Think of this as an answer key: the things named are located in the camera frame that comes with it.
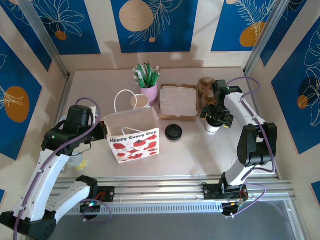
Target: wall poster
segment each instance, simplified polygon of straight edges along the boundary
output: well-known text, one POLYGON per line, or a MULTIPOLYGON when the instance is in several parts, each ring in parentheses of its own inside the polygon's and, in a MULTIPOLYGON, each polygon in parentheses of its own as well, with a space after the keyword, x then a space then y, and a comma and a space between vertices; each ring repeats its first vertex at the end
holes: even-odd
POLYGON ((251 51, 277 0, 225 0, 212 52, 251 51))
POLYGON ((0 189, 0 209, 1 209, 1 203, 5 196, 5 190, 0 189))
POLYGON ((286 7, 279 23, 275 27, 269 41, 266 43, 260 57, 264 66, 267 66, 269 60, 272 55, 277 50, 279 44, 282 39, 284 39, 285 35, 289 31, 291 25, 296 20, 299 15, 301 9, 306 4, 307 0, 291 0, 286 7))
POLYGON ((111 0, 122 53, 190 52, 198 0, 111 0))
MULTIPOLYGON (((0 3, 28 44, 32 44, 28 35, 33 36, 32 40, 37 36, 16 0, 0 0, 0 3)), ((61 55, 101 53, 84 0, 33 0, 31 3, 61 55)))
POLYGON ((320 144, 320 18, 272 86, 299 154, 320 144))
POLYGON ((17 160, 42 87, 0 37, 0 153, 17 160))

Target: white paper cup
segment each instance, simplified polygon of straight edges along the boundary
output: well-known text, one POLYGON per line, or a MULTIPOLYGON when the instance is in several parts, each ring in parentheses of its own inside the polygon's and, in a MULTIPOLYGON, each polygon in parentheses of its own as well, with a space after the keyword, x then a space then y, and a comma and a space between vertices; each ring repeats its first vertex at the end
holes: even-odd
POLYGON ((215 134, 219 130, 219 128, 221 128, 222 125, 222 123, 217 123, 213 121, 211 118, 207 117, 205 121, 205 130, 208 134, 215 134))
POLYGON ((147 98, 146 95, 143 95, 143 94, 136 94, 135 96, 133 96, 131 98, 131 106, 134 108, 135 105, 136 105, 136 99, 138 101, 137 105, 136 105, 136 109, 143 109, 143 108, 147 108, 147 107, 150 107, 150 103, 149 103, 149 100, 147 98))

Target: orange circle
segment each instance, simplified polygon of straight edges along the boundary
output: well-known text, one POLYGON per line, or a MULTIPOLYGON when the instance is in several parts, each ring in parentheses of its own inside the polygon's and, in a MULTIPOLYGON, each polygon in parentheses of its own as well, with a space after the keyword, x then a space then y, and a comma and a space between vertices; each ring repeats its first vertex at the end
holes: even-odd
POLYGON ((156 41, 156 39, 155 39, 154 37, 150 37, 150 38, 149 38, 149 42, 150 42, 150 43, 153 44, 155 41, 156 41))
POLYGON ((6 114, 12 121, 23 123, 27 119, 30 109, 28 93, 22 87, 12 86, 6 91, 6 94, 9 95, 5 96, 5 99, 9 100, 5 104, 6 114))
POLYGON ((256 45, 258 37, 264 29, 266 23, 264 21, 257 22, 254 25, 248 26, 240 36, 240 44, 243 47, 253 47, 256 45))
POLYGON ((119 11, 119 18, 123 27, 131 32, 144 31, 154 22, 151 8, 141 0, 127 1, 119 11))
POLYGON ((305 95, 301 95, 296 103, 298 107, 303 110, 308 106, 308 98, 305 95))
POLYGON ((56 31, 54 35, 60 41, 64 41, 67 39, 67 34, 65 34, 63 31, 60 31, 60 30, 56 31))
POLYGON ((232 5, 235 4, 237 0, 226 0, 226 4, 232 5))

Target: metal frame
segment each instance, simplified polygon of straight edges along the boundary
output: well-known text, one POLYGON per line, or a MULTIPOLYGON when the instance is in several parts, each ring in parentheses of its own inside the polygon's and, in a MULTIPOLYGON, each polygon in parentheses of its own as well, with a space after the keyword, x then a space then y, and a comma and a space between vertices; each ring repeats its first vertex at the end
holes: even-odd
MULTIPOLYGON (((166 176, 166 177, 108 177, 96 178, 99 186, 114 186, 114 203, 165 204, 165 203, 228 203, 228 200, 205 200, 201 184, 217 184, 219 175, 208 176, 166 176)), ((58 178, 51 197, 60 195, 75 181, 74 178, 58 178)), ((249 183, 267 187, 263 201, 282 201, 288 196, 295 199, 290 181, 276 178, 249 178, 249 183)), ((262 194, 258 187, 247 187, 249 201, 262 194)))
POLYGON ((256 41, 255 46, 251 52, 251 55, 244 66, 244 75, 248 76, 253 67, 255 66, 256 61, 260 58, 262 51, 264 50, 267 42, 269 41, 272 33, 274 32, 279 20, 281 19, 283 13, 285 12, 286 8, 290 0, 278 0, 270 17, 266 21, 266 24, 260 34, 260 37, 256 41))
POLYGON ((30 26, 32 27, 33 31, 39 38, 40 42, 44 46, 45 50, 49 54, 50 58, 56 63, 58 69, 60 72, 65 76, 65 78, 68 78, 68 71, 63 63, 63 61, 60 58, 60 54, 58 49, 56 48, 54 42, 52 41, 49 33, 47 32, 45 26, 41 22, 35 8, 33 7, 32 3, 29 0, 17 0, 19 3, 19 7, 30 23, 30 26))
MULTIPOLYGON (((248 76, 252 71, 255 62, 260 58, 260 54, 266 46, 271 34, 278 24, 284 10, 290 0, 279 0, 272 11, 266 27, 263 29, 253 51, 244 68, 244 75, 248 76)), ((55 47, 52 39, 41 23, 35 9, 28 0, 18 0, 19 6, 29 21, 31 27, 39 37, 41 43, 47 50, 52 60, 56 63, 58 69, 66 78, 64 90, 60 99, 59 108, 56 113, 54 125, 56 125, 62 116, 69 93, 73 83, 74 73, 69 74, 66 66, 60 58, 60 54, 55 47)), ((252 84, 247 81, 248 87, 251 90, 252 84)), ((259 104, 253 96, 254 107, 259 113, 259 104)), ((310 239, 305 222, 301 218, 301 213, 295 204, 295 194, 291 183, 285 180, 279 180, 280 175, 277 172, 277 178, 249 178, 249 183, 262 184, 267 187, 266 195, 262 201, 284 201, 287 213, 289 215, 291 225, 294 229, 294 234, 297 239, 310 239)), ((210 210, 208 206, 219 206, 221 203, 227 203, 227 200, 205 200, 201 190, 201 183, 216 184, 220 179, 220 175, 203 175, 203 176, 163 176, 163 177, 109 177, 97 178, 100 186, 115 186, 114 202, 110 204, 112 209, 118 214, 146 213, 145 208, 151 208, 152 213, 163 213, 163 211, 215 211, 210 210), (171 206, 182 206, 181 210, 171 208, 171 206)), ((54 198, 69 188, 75 179, 73 178, 58 178, 50 198, 54 198)), ((259 188, 248 186, 249 200, 253 201, 263 191, 259 188)), ((79 214, 78 210, 71 210, 69 214, 79 214)), ((108 214, 107 211, 102 211, 102 214, 108 214)))
MULTIPOLYGON (((170 213, 217 213, 227 200, 205 200, 202 183, 217 184, 219 175, 201 176, 155 176, 155 177, 102 177, 96 178, 99 186, 114 186, 114 200, 108 203, 115 214, 170 214, 170 213)), ((50 198, 67 190, 74 178, 58 178, 50 198)), ((299 215, 294 200, 296 196, 290 181, 277 178, 249 178, 249 183, 267 187, 262 201, 283 201, 296 239, 310 239, 305 223, 299 215)), ((247 186, 249 202, 263 190, 247 186)), ((99 214, 108 215, 104 207, 99 214)), ((68 215, 81 215, 80 206, 71 209, 68 215)))

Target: white robotic arm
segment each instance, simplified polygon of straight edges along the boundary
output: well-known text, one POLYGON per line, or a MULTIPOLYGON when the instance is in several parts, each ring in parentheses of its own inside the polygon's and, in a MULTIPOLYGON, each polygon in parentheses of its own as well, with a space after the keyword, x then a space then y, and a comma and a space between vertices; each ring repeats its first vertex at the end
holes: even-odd
MULTIPOLYGON (((260 123, 262 124, 265 123, 266 121, 256 114, 256 112, 251 108, 251 106, 248 104, 246 99, 242 99, 241 101, 242 95, 243 94, 240 92, 234 92, 227 95, 224 99, 225 107, 230 111, 230 113, 236 116, 236 120, 239 123, 239 125, 242 127, 248 126, 248 125, 253 125, 255 127, 258 127, 257 122, 249 114, 248 110, 244 108, 242 101, 244 101, 244 103, 248 106, 248 108, 254 113, 254 117, 260 123)), ((256 141, 261 143, 263 140, 259 138, 256 141)), ((253 167, 254 165, 246 167, 238 159, 233 164, 233 166, 228 171, 225 172, 226 181, 231 186, 243 184, 245 180, 242 180, 242 178, 253 167)))
POLYGON ((71 208, 82 200, 97 196, 98 181, 80 176, 63 194, 48 201, 58 176, 74 149, 81 143, 90 144, 106 137, 104 122, 88 126, 90 117, 93 120, 90 108, 74 105, 70 107, 66 121, 46 133, 39 161, 27 189, 12 211, 1 214, 1 224, 32 239, 46 240, 71 208))
POLYGON ((224 80, 217 80, 212 85, 212 90, 216 103, 206 105, 201 118, 218 131, 222 126, 230 128, 235 116, 243 129, 236 151, 237 161, 222 174, 219 184, 203 183, 201 188, 205 199, 244 199, 241 193, 246 190, 246 178, 253 170, 266 165, 276 156, 277 127, 255 113, 238 86, 227 86, 224 80))

